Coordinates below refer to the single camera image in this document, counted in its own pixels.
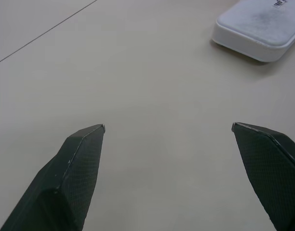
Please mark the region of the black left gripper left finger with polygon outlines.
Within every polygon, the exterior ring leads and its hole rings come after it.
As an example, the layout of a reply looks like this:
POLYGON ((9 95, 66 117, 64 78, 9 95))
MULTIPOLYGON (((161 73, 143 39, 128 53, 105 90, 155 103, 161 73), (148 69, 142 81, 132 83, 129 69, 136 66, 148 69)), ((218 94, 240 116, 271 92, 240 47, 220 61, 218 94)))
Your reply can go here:
POLYGON ((66 138, 58 153, 36 174, 2 231, 81 231, 97 182, 103 124, 66 138))

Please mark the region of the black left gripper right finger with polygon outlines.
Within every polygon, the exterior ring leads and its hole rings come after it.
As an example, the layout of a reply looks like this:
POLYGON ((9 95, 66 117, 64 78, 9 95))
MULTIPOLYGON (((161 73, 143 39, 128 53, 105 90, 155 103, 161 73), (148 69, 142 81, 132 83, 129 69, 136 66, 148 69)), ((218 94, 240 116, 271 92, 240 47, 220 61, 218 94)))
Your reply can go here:
POLYGON ((278 231, 295 231, 295 142, 268 128, 235 122, 232 132, 248 179, 278 231))

